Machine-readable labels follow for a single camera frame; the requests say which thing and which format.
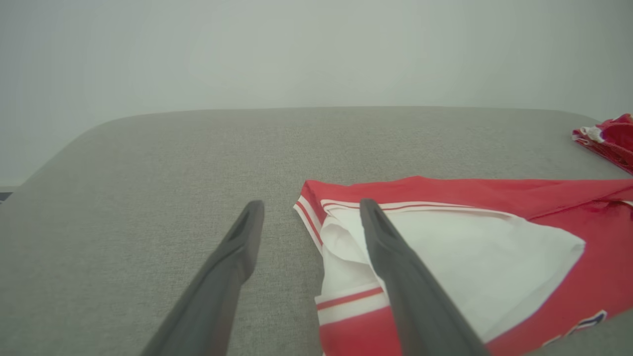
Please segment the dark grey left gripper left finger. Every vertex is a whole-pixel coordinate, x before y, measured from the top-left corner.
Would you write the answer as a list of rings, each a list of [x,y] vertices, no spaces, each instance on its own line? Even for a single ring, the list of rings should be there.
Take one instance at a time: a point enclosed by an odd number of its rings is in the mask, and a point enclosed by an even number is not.
[[[240,289],[253,274],[264,203],[249,201],[142,351],[144,356],[224,356]]]

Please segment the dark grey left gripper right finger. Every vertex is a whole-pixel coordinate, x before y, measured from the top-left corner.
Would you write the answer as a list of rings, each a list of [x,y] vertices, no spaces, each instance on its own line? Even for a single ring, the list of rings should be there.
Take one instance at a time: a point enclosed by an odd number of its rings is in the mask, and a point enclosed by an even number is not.
[[[488,349],[374,200],[360,203],[371,267],[384,282],[405,356],[486,356]]]

